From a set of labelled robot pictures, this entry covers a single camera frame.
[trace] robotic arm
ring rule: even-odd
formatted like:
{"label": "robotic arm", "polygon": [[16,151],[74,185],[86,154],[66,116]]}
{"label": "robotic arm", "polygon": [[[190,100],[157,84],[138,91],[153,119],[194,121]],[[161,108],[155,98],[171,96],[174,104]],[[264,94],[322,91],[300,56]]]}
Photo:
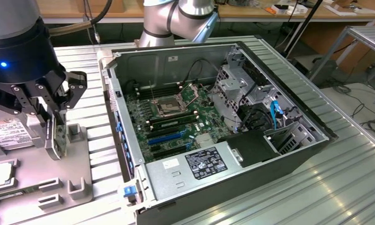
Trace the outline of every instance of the robotic arm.
{"label": "robotic arm", "polygon": [[39,147],[55,160],[66,152],[66,111],[86,89],[87,74],[67,72],[58,61],[36,1],[0,0],[0,110],[27,114],[30,128],[42,138]]}
{"label": "robotic arm", "polygon": [[213,0],[145,0],[145,31],[139,47],[174,45],[174,35],[203,43],[218,12]]}

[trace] wooden desk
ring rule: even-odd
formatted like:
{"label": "wooden desk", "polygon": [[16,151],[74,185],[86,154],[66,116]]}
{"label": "wooden desk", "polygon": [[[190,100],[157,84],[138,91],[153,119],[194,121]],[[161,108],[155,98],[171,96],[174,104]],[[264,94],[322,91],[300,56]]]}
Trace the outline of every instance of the wooden desk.
{"label": "wooden desk", "polygon": [[[82,22],[83,13],[78,10],[75,0],[38,0],[40,12],[46,23],[78,23]],[[142,23],[143,0],[125,0],[126,12],[109,13],[102,23]],[[305,21],[308,14],[296,15],[293,22]],[[219,6],[219,15],[223,22],[286,22],[289,15],[273,15],[262,8]],[[324,6],[320,7],[313,22],[372,22],[375,14],[360,14],[357,16],[338,16]]]}

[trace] aluminum workbench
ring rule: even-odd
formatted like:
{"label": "aluminum workbench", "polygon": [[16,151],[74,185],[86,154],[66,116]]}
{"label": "aluminum workbench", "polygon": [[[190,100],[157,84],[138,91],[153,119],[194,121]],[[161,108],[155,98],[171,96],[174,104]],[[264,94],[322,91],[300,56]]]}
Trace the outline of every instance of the aluminum workbench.
{"label": "aluminum workbench", "polygon": [[[375,224],[375,139],[345,115],[265,40],[256,37],[211,38],[209,42],[244,41],[293,91],[340,135],[292,175],[178,222],[209,224]],[[189,42],[181,40],[178,45]],[[89,90],[70,123],[89,128],[94,201],[30,224],[130,224],[131,213],[119,206],[122,183],[118,155],[103,97],[97,52],[134,48],[134,44],[63,47],[57,49],[69,71],[89,73]]]}
{"label": "aluminum workbench", "polygon": [[[330,60],[333,54],[336,53],[337,48],[341,46],[344,40],[348,36],[352,36],[354,38],[353,43],[348,46],[345,49],[342,55],[337,59],[337,64],[340,65],[346,58],[346,56],[350,54],[352,50],[356,48],[358,42],[365,44],[370,49],[375,51],[375,26],[348,26],[340,37],[337,38],[337,41],[334,42],[332,48],[329,49],[329,52],[324,56],[317,68],[313,69],[310,72],[310,80],[314,80],[316,76],[318,76],[320,71],[322,67],[326,65],[326,62]],[[375,70],[373,74],[370,75],[369,81],[375,77]]]}

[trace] power supply label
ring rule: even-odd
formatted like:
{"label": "power supply label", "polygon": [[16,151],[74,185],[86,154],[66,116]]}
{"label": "power supply label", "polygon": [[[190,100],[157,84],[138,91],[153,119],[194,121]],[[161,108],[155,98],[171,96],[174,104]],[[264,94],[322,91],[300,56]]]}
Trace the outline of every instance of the power supply label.
{"label": "power supply label", "polygon": [[31,142],[31,136],[22,122],[0,124],[0,146]]}
{"label": "power supply label", "polygon": [[227,165],[215,147],[189,154],[186,158],[198,180],[227,170]]}

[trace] label sticker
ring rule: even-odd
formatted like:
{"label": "label sticker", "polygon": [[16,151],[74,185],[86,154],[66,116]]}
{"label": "label sticker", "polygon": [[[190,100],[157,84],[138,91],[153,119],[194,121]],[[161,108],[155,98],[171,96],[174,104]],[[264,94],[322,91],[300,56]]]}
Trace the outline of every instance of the label sticker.
{"label": "label sticker", "polygon": [[0,124],[0,146],[31,142],[31,136],[22,122]]}
{"label": "label sticker", "polygon": [[198,180],[227,170],[227,165],[215,147],[189,154],[186,158]]}
{"label": "label sticker", "polygon": [[166,169],[170,169],[170,168],[173,168],[174,166],[178,166],[178,165],[179,165],[178,158],[171,159],[171,160],[167,160],[166,162],[163,162],[163,165],[165,165],[165,168],[166,168]]}
{"label": "label sticker", "polygon": [[178,56],[170,56],[169,57],[169,62],[173,62],[173,61],[178,61]]}

